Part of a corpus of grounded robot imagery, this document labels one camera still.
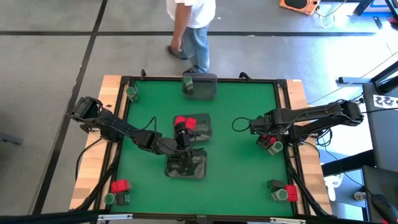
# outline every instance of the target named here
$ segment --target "blue jeans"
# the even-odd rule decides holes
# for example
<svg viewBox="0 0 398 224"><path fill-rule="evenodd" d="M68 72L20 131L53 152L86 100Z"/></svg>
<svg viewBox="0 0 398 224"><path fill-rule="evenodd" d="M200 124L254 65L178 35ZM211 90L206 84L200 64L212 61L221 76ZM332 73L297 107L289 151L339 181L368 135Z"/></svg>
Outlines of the blue jeans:
<svg viewBox="0 0 398 224"><path fill-rule="evenodd" d="M210 66L208 28L209 25L198 29L187 27L182 35L182 50L191 61L191 69L197 73L206 73Z"/></svg>

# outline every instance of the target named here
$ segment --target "green mat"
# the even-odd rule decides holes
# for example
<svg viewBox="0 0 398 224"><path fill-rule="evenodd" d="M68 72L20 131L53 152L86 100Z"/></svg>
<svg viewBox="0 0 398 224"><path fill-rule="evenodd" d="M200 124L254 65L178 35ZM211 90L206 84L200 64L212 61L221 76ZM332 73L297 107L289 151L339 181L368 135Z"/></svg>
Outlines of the green mat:
<svg viewBox="0 0 398 224"><path fill-rule="evenodd" d="M172 119L178 114L209 113L213 137L198 143L208 153L207 175L202 180L174 179L164 174L165 156L138 149L125 138L118 179L131 181L131 204L112 212L205 215L292 216L288 202L272 200L267 180L287 183L283 153L275 156L256 145L257 136L231 129L239 116L256 118L276 108L272 84L218 83L214 101L188 101L181 83L137 81L138 103L130 105L127 121L137 128L157 117L157 130L173 136ZM236 128L247 126L246 121Z"/></svg>

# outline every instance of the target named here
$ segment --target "orange device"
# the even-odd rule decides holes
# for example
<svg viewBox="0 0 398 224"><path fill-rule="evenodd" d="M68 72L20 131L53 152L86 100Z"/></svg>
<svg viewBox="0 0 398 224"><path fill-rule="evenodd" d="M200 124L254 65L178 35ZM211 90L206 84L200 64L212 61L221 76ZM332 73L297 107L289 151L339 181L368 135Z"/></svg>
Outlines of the orange device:
<svg viewBox="0 0 398 224"><path fill-rule="evenodd" d="M320 0L280 0L279 6L307 15L312 15Z"/></svg>

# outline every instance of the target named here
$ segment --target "white shirt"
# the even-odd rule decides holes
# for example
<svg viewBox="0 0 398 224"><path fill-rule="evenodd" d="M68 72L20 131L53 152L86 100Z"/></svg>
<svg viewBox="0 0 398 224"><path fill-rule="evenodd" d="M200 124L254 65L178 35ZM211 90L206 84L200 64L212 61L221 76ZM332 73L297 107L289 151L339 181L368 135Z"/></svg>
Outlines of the white shirt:
<svg viewBox="0 0 398 224"><path fill-rule="evenodd" d="M175 8L177 3L192 6L192 13L188 27L192 29L207 26L216 14L216 0L166 0L167 12L175 19Z"/></svg>

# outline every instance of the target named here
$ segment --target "concrete floor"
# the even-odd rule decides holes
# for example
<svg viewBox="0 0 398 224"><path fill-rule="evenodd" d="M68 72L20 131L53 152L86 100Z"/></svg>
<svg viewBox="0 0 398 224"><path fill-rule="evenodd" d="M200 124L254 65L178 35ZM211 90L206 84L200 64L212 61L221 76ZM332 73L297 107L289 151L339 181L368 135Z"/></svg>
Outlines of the concrete floor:
<svg viewBox="0 0 398 224"><path fill-rule="evenodd" d="M338 4L321 4L321 11L326 13ZM5 0L0 2L0 30L92 31L100 5L101 0ZM301 79L308 102L337 89L337 77L359 77L398 50L393 30L379 31L372 17L346 16L355 4L345 5L330 29L321 28L316 15L279 8L278 1L217 0L217 5L211 31L379 33L368 37L209 37L211 71L219 77L236 77L244 71L256 78ZM172 29L164 0L112 0L99 31ZM0 196L5 202L0 215L29 212L88 39L0 35L0 133L24 140L20 147L0 143ZM170 36L98 36L80 96L98 96L105 74L138 75L144 68L148 75L180 75L189 64L165 53L169 41ZM360 93L358 86L350 86L315 105ZM85 141L84 132L72 122L43 212L68 209L75 161ZM330 150L354 154L364 147L336 145Z"/></svg>

